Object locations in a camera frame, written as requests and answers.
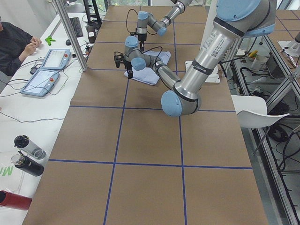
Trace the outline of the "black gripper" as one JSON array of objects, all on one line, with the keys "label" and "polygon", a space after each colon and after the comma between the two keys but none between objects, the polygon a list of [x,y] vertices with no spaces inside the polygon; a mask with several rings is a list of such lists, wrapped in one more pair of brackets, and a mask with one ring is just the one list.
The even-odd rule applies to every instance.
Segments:
[{"label": "black gripper", "polygon": [[137,33],[137,32],[130,32],[131,36],[137,37],[138,41],[140,42],[140,50],[144,51],[145,45],[144,42],[147,40],[147,33]]},{"label": "black gripper", "polygon": [[131,62],[125,60],[125,57],[124,57],[123,53],[115,52],[114,53],[114,62],[115,62],[116,68],[119,68],[120,65],[123,64],[125,69],[127,70],[128,79],[133,78],[133,71],[132,71]]}]

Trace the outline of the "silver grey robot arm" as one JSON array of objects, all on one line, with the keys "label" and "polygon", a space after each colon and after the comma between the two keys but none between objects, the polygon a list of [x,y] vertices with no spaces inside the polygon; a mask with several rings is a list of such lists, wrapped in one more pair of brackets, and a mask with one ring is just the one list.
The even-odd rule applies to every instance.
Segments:
[{"label": "silver grey robot arm", "polygon": [[174,7],[160,21],[153,14],[140,11],[136,32],[126,38],[124,53],[114,55],[116,67],[124,64],[128,78],[133,77],[134,70],[145,68],[151,68],[160,77],[169,88],[161,97],[161,106],[171,117],[193,114],[200,108],[198,92],[234,40],[268,35],[275,28],[275,0],[219,0],[211,33],[184,77],[179,78],[159,56],[141,51],[144,41],[139,37],[146,36],[148,27],[164,35],[167,26],[184,13],[190,3],[189,0],[174,1]]},{"label": "silver grey robot arm", "polygon": [[174,19],[185,12],[186,8],[191,4],[192,0],[172,0],[174,6],[172,9],[160,20],[157,20],[150,12],[139,11],[137,27],[134,32],[129,32],[131,36],[136,36],[140,49],[144,51],[144,43],[147,40],[147,34],[163,36],[167,27],[174,21]]}]

